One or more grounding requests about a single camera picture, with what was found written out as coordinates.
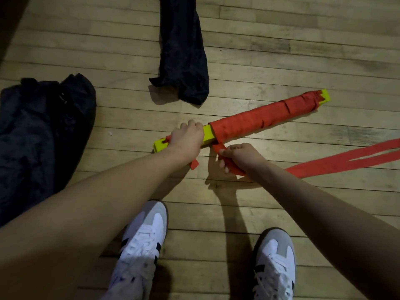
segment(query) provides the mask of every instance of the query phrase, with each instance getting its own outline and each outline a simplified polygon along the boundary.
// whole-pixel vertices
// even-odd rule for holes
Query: black fabric
[[[160,6],[160,71],[150,82],[173,85],[179,99],[201,105],[208,96],[208,71],[196,0],[160,0]]]
[[[95,116],[96,92],[81,74],[2,90],[0,226],[65,188]]]

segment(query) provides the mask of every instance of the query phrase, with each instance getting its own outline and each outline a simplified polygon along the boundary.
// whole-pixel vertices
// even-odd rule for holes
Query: sneaker
[[[167,234],[164,203],[148,201],[128,225],[108,292],[102,300],[147,300],[153,284],[157,259]]]
[[[296,259],[289,235],[280,228],[264,231],[253,251],[253,300],[292,300]]]

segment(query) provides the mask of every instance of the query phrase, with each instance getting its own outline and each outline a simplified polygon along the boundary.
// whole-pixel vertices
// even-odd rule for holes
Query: hand
[[[264,165],[267,160],[251,145],[248,143],[233,144],[220,150],[219,154],[223,157],[231,158],[236,165],[245,173],[250,173],[257,170],[258,167]],[[225,162],[221,160],[220,167],[229,172],[229,168],[225,166]]]
[[[167,149],[177,152],[183,158],[185,164],[192,162],[200,153],[203,144],[203,125],[194,120],[182,123],[180,128],[175,128],[171,134],[171,140]]]

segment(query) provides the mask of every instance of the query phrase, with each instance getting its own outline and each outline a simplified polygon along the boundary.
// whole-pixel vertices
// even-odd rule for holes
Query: black cloth
[[[0,226],[65,188],[95,116],[96,92],[81,74],[2,90]]]
[[[179,99],[201,105],[208,96],[207,57],[204,52],[196,0],[160,0],[162,39],[159,77],[154,86],[179,88]]]

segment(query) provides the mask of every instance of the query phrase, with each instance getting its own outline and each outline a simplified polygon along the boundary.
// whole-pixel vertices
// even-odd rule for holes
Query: forearm
[[[370,299],[400,298],[400,233],[389,224],[266,162],[250,174],[323,255]]]
[[[0,289],[12,297],[61,299],[157,186],[183,165],[168,150],[130,161],[59,192],[2,227],[0,270],[7,276]]]

